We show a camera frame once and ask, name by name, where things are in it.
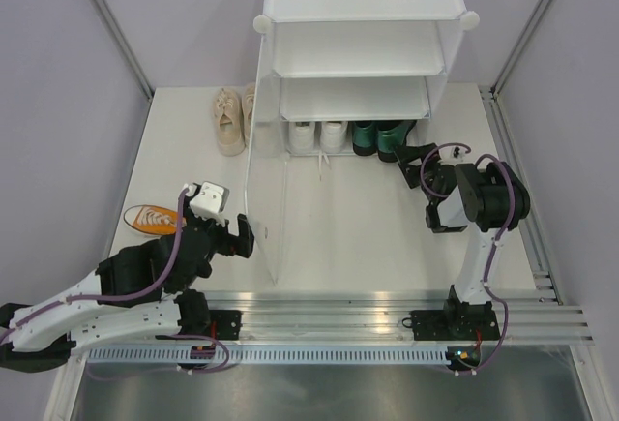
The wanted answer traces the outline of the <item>white sneaker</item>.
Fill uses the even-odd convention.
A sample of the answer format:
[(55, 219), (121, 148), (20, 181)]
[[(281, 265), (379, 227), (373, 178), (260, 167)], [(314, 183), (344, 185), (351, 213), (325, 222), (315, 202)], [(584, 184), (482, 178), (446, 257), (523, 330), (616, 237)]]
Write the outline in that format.
[(315, 146), (315, 122), (290, 122), (288, 144), (293, 155), (312, 153)]
[(329, 156), (342, 151), (348, 131), (346, 121), (323, 121), (320, 123), (318, 177), (322, 179), (323, 165), (329, 165)]

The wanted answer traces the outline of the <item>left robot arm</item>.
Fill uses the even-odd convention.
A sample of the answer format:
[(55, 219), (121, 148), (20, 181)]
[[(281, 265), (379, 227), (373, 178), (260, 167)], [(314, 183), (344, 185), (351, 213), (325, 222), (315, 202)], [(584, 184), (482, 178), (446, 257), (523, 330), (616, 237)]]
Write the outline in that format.
[(248, 218), (238, 232), (213, 219), (188, 216), (141, 245), (121, 249), (68, 290), (38, 305), (1, 308), (1, 366), (40, 373), (97, 346), (136, 338), (235, 340), (236, 310), (210, 310), (196, 279), (212, 274), (214, 256), (248, 258), (254, 235)]

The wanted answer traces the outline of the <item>green pointed shoe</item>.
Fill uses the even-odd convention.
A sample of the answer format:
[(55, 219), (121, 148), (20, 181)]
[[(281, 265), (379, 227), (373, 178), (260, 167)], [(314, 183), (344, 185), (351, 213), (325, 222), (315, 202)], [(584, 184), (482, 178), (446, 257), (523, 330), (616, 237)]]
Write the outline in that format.
[(355, 121), (352, 127), (352, 148), (357, 156), (367, 157), (377, 152), (375, 121)]
[(416, 126), (416, 120), (378, 121), (376, 124), (376, 147), (378, 158), (384, 163), (397, 160), (395, 150), (405, 145), (407, 136)]

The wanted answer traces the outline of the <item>beige sneaker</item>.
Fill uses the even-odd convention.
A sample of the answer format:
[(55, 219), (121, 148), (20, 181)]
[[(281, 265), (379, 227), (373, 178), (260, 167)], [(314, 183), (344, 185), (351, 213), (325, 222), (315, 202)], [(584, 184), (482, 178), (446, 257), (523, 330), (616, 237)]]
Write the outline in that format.
[(251, 142), (252, 115), (255, 101), (255, 86), (256, 84), (254, 82), (248, 84), (245, 88), (241, 100), (244, 142), (247, 147), (250, 146)]
[(220, 152), (226, 157), (241, 154), (246, 143), (238, 93), (230, 88), (221, 88), (213, 100), (212, 113)]

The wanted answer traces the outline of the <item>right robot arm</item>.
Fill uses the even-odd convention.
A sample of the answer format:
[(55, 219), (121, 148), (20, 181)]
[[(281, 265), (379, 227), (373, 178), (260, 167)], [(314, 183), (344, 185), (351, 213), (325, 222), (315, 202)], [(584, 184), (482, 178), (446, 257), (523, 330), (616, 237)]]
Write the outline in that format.
[(395, 148), (396, 161), (411, 189), (427, 197), (426, 224), (434, 234), (469, 232), (462, 267), (440, 309), (412, 311), (404, 322), (417, 342), (498, 342), (490, 290), (493, 270), (509, 234), (527, 218), (530, 195), (505, 162), (484, 154), (476, 163), (447, 164), (444, 149), (465, 152), (461, 143)]

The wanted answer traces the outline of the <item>clear cabinet door panel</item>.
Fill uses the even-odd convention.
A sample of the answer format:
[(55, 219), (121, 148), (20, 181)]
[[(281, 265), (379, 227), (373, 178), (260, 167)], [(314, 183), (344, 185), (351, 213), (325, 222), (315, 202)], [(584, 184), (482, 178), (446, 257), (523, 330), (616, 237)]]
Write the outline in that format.
[(261, 37), (251, 119), (245, 202), (260, 261), (277, 283), (288, 153), (280, 117), (280, 77), (274, 72), (274, 41)]

